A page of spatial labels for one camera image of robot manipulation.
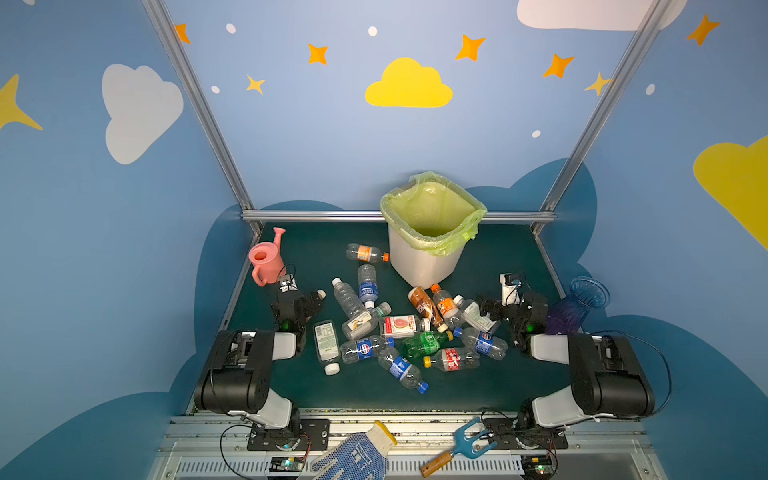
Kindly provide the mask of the clear bottle white cap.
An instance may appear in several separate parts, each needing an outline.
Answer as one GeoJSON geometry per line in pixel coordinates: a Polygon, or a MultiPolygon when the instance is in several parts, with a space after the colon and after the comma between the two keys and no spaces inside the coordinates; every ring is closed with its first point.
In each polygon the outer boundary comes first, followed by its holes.
{"type": "Polygon", "coordinates": [[[340,278],[332,280],[334,297],[340,305],[348,319],[353,319],[364,310],[364,304],[358,297],[356,291],[340,278]]]}

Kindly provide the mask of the clear bottle green cap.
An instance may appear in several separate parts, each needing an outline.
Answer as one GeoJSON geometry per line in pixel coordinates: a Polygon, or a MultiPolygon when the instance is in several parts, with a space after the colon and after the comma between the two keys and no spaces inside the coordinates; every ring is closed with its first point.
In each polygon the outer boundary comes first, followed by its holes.
{"type": "Polygon", "coordinates": [[[348,340],[366,337],[392,311],[388,302],[382,302],[373,308],[364,308],[342,325],[342,331],[348,340]]]}

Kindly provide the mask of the clear bottle blue label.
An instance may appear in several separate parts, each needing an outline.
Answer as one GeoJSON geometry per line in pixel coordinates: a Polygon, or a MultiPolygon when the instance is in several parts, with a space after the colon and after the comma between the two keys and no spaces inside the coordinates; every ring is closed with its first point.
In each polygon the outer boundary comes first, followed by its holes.
{"type": "Polygon", "coordinates": [[[364,263],[358,268],[357,275],[360,300],[366,308],[374,308],[379,296],[375,267],[370,263],[364,263]]]}

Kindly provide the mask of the coke bottle yellow cap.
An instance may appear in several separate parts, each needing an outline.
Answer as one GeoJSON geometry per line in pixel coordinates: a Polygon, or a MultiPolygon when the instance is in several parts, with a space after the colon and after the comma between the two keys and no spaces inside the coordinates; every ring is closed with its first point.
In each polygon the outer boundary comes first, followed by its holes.
{"type": "Polygon", "coordinates": [[[423,358],[424,367],[437,368],[443,372],[469,370],[480,366],[480,354],[472,348],[444,348],[432,356],[423,358]]]}

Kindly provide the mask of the clear bottle orange label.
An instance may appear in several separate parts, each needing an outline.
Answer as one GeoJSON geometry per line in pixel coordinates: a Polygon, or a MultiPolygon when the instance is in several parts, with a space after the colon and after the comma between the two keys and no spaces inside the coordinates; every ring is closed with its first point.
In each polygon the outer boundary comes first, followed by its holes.
{"type": "Polygon", "coordinates": [[[358,260],[367,263],[388,262],[390,256],[387,252],[373,246],[349,243],[345,250],[348,259],[358,260]]]}

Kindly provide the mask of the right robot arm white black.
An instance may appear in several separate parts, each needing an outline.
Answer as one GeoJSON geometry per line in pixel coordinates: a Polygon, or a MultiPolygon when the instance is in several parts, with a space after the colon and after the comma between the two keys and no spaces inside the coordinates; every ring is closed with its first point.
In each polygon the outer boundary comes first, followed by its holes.
{"type": "Polygon", "coordinates": [[[631,342],[616,333],[589,334],[581,325],[590,311],[607,305],[607,293],[572,291],[542,322],[534,292],[519,302],[483,301],[480,312],[505,320],[514,345],[528,357],[568,367],[568,386],[523,402],[504,427],[524,448],[543,445],[571,425],[602,418],[636,420],[656,412],[655,394],[631,342]]]}

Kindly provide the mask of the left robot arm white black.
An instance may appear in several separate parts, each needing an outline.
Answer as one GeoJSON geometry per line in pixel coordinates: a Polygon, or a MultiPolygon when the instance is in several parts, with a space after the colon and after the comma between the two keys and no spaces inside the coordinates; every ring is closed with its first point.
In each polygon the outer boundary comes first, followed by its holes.
{"type": "Polygon", "coordinates": [[[324,299],[322,290],[308,295],[289,291],[271,305],[273,329],[218,333],[195,387],[195,407],[240,418],[250,429],[250,450],[311,446],[298,408],[271,388],[272,367],[305,350],[308,322],[322,310],[324,299]]]}

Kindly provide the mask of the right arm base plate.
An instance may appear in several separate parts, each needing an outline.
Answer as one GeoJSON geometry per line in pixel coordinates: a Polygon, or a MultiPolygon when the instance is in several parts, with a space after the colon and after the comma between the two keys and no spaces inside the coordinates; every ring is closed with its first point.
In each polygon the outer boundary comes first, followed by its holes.
{"type": "Polygon", "coordinates": [[[560,451],[569,447],[565,433],[560,430],[539,427],[523,429],[516,424],[515,419],[505,417],[484,417],[481,423],[489,431],[490,442],[496,443],[496,450],[547,450],[554,448],[560,451]]]}

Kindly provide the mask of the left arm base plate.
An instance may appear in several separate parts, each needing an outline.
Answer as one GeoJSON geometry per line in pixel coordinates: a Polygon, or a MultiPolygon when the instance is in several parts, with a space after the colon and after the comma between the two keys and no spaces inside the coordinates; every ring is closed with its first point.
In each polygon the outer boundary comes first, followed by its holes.
{"type": "Polygon", "coordinates": [[[266,429],[254,424],[247,439],[248,451],[326,451],[331,422],[325,418],[291,420],[284,429],[266,429]]]}

